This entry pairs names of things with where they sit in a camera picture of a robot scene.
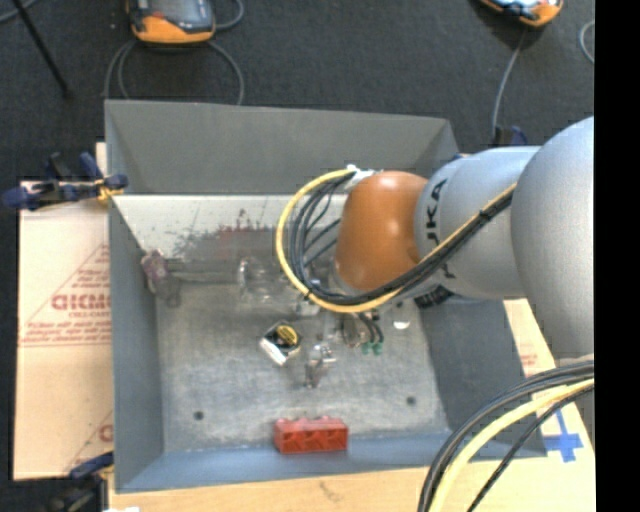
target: black cable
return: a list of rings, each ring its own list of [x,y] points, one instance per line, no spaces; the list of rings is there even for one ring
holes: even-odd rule
[[[331,249],[334,245],[336,245],[336,243],[338,243],[338,239],[334,238],[333,240],[331,240],[330,242],[328,242],[327,244],[325,244],[323,247],[321,247],[318,252],[316,252],[313,256],[311,256],[310,258],[307,258],[304,261],[304,266],[308,267],[309,265],[311,265],[311,263],[313,263],[317,258],[319,258],[320,256],[322,256],[325,252],[327,252],[329,249]]]
[[[242,3],[241,0],[234,0],[234,1],[238,6],[238,13],[236,14],[236,17],[226,23],[221,23],[219,25],[216,24],[216,32],[224,32],[226,30],[230,30],[233,27],[235,27],[238,23],[240,23],[242,21],[242,18],[244,18],[244,11],[245,11],[244,3]]]
[[[311,249],[315,245],[315,243],[320,240],[324,235],[326,235],[329,231],[335,228],[338,224],[340,224],[341,219],[336,219],[333,222],[327,224],[324,228],[322,228],[318,233],[304,245],[305,252]]]
[[[22,4],[22,7],[24,9],[28,9],[29,7],[31,7],[33,4],[35,4],[38,0],[29,0],[28,2],[24,2]],[[11,9],[9,12],[6,12],[4,14],[0,14],[0,24],[9,21],[12,18],[15,18],[18,15],[18,9]]]
[[[538,428],[540,428],[540,426],[545,421],[547,421],[553,414],[555,414],[558,410],[562,409],[565,405],[575,402],[580,396],[593,391],[594,387],[595,385],[589,386],[585,389],[581,389],[579,391],[576,391],[575,393],[572,393],[571,395],[569,395],[566,398],[563,398],[562,400],[559,400],[558,402],[553,404],[553,406],[547,409],[543,414],[541,414],[535,421],[533,421],[531,425],[529,425],[529,428],[527,428],[527,430],[524,431],[522,435],[516,440],[516,442],[513,444],[511,449],[504,456],[504,458],[502,459],[498,467],[494,470],[494,472],[491,474],[489,479],[486,481],[482,489],[480,489],[477,496],[474,498],[473,502],[467,509],[467,512],[473,512],[473,510],[476,509],[476,507],[484,499],[484,497],[491,490],[494,484],[498,481],[498,478],[500,478],[502,473],[504,473],[504,471],[509,467],[509,464],[511,464],[511,461],[513,461],[516,453],[518,453],[518,451],[520,450],[520,448],[522,448],[524,443],[527,442],[527,440],[533,435],[533,433],[536,430],[538,430]]]
[[[438,454],[436,454],[420,493],[418,511],[425,512],[428,510],[442,476],[459,446],[464,442],[465,437],[478,424],[489,417],[489,415],[499,409],[509,406],[517,400],[528,397],[533,393],[545,391],[560,385],[582,382],[585,379],[592,378],[594,376],[594,371],[595,363],[593,361],[554,368],[526,379],[525,381],[501,393],[479,409],[453,434],[451,434],[451,436],[449,436],[447,442],[442,446]]]
[[[116,66],[117,66],[118,87],[120,89],[120,93],[125,99],[131,98],[129,95],[129,92],[127,91],[124,85],[124,65],[127,58],[129,57],[129,54],[131,53],[131,50],[134,48],[137,42],[138,41],[136,39],[127,41],[116,51],[113,58],[111,59],[111,62],[109,63],[109,67],[107,68],[107,74],[105,76],[104,87],[102,90],[102,96],[104,98],[109,97],[110,90],[111,90],[111,78],[113,76],[113,71]],[[231,69],[236,75],[236,79],[238,82],[238,98],[236,99],[236,105],[242,105],[242,103],[244,102],[244,95],[245,95],[245,83],[244,83],[244,77],[242,75],[242,70],[240,69],[240,66],[238,66],[238,64],[233,59],[233,57],[226,50],[224,50],[220,45],[214,43],[213,41],[207,41],[207,45],[209,48],[211,48],[212,50],[220,54],[231,66]]]
[[[313,200],[315,201],[315,205],[317,205],[319,192],[321,193],[323,190],[326,190],[326,185],[322,187],[319,191],[316,191],[314,195],[312,195],[312,199],[309,199],[307,204],[301,209],[301,212],[298,214],[296,219],[294,220],[294,227],[292,229],[292,235],[294,237],[297,236],[297,229],[302,222],[302,217],[306,214],[307,207],[309,203]],[[368,302],[370,300],[376,299],[389,293],[392,290],[401,288],[403,291],[409,291],[427,278],[431,277],[444,263],[446,263],[472,236],[474,236],[480,228],[482,228],[485,224],[490,222],[496,215],[502,212],[511,204],[511,199],[513,197],[513,192],[509,194],[505,194],[500,200],[493,204],[490,208],[480,210],[479,214],[470,222],[461,232],[451,240],[446,246],[443,246],[437,255],[428,258],[420,263],[418,263],[415,267],[413,267],[408,272],[402,274],[401,276],[393,279],[392,281],[365,293],[347,296],[344,294],[336,294],[329,290],[326,290],[320,286],[319,283],[313,282],[306,278],[304,269],[300,269],[300,255],[298,252],[289,252],[289,258],[291,260],[291,267],[296,273],[298,279],[318,298],[325,300],[327,302],[332,302],[336,305],[345,305],[345,306],[353,306],[358,305],[363,302]]]

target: red block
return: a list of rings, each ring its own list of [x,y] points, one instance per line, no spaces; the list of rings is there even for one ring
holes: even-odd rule
[[[279,419],[273,426],[273,442],[280,453],[330,452],[347,449],[349,429],[339,418],[315,420]]]

